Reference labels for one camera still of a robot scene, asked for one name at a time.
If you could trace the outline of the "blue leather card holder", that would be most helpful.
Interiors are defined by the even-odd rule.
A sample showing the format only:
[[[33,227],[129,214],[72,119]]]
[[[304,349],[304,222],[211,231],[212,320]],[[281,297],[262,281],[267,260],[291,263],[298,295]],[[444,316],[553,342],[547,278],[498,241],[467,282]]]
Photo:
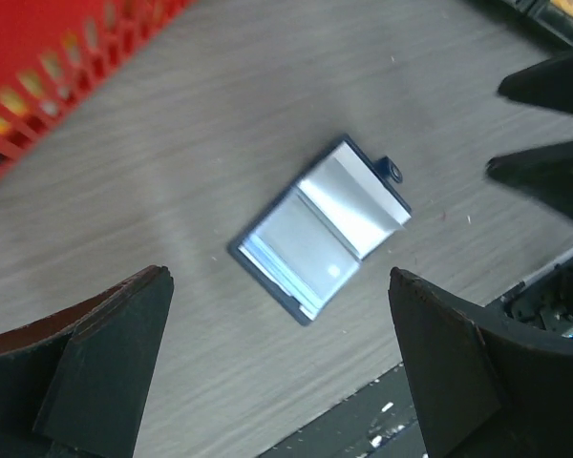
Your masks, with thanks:
[[[333,139],[226,246],[301,326],[323,308],[412,208],[396,191],[403,175],[387,156],[369,158],[347,134]]]

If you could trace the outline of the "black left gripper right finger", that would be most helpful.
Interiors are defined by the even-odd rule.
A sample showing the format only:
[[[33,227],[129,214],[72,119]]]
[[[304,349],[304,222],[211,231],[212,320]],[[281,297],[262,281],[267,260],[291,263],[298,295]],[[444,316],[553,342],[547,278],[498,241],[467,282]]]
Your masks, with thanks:
[[[573,457],[573,340],[398,267],[389,302],[429,456]]]

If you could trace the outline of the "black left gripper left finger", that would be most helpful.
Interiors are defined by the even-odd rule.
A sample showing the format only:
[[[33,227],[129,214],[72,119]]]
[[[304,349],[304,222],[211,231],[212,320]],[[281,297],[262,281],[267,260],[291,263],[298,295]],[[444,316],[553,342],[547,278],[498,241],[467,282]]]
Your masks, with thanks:
[[[0,457],[130,457],[174,293],[150,265],[0,334]]]

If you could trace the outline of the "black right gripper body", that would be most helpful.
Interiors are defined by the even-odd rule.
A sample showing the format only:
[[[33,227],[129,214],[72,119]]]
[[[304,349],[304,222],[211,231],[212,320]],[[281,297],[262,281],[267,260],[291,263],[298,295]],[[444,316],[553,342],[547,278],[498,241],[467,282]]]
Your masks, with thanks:
[[[499,307],[507,318],[573,340],[573,266],[522,283]]]

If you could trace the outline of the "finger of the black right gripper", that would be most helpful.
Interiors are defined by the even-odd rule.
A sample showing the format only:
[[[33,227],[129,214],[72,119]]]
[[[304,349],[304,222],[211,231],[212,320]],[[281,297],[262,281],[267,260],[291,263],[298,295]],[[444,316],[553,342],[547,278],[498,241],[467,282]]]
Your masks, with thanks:
[[[498,94],[513,102],[573,115],[573,50],[506,76]]]
[[[573,220],[573,140],[495,156],[485,175]]]

